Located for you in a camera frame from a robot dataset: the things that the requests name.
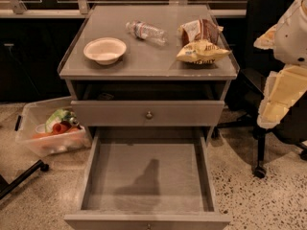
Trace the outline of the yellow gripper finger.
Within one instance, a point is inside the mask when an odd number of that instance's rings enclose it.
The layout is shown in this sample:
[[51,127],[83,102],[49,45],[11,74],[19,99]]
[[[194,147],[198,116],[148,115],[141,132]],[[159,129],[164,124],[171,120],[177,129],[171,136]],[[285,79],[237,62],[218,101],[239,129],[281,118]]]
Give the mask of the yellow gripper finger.
[[286,64],[279,72],[271,71],[258,109],[257,125],[261,128],[277,126],[306,91],[306,67]]
[[253,43],[253,46],[262,50],[269,50],[274,47],[274,35],[276,32],[276,26],[271,26],[264,34],[257,37]]

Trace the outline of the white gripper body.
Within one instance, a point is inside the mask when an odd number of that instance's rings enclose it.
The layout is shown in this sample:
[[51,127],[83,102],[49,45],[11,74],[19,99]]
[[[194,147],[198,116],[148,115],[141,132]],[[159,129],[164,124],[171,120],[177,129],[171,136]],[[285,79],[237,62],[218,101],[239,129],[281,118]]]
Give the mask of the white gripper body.
[[307,0],[295,0],[278,20],[273,53],[286,64],[307,65]]

